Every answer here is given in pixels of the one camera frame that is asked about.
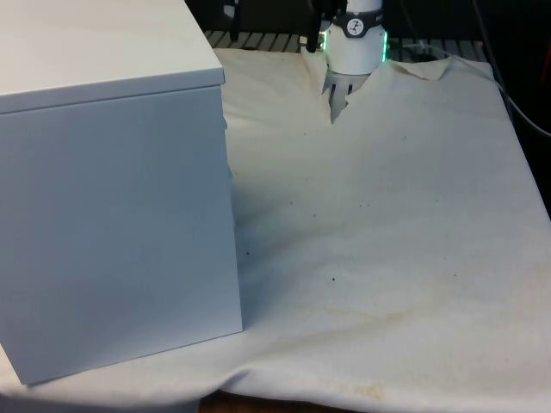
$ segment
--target white sheet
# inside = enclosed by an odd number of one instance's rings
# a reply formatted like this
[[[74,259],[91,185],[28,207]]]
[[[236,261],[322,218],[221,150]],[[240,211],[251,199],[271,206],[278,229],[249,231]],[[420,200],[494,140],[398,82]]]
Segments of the white sheet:
[[[4,362],[2,392],[548,411],[551,228],[495,85],[385,65],[329,126],[297,116],[315,89],[282,93],[300,55],[255,54],[220,54],[245,332],[30,390]]]

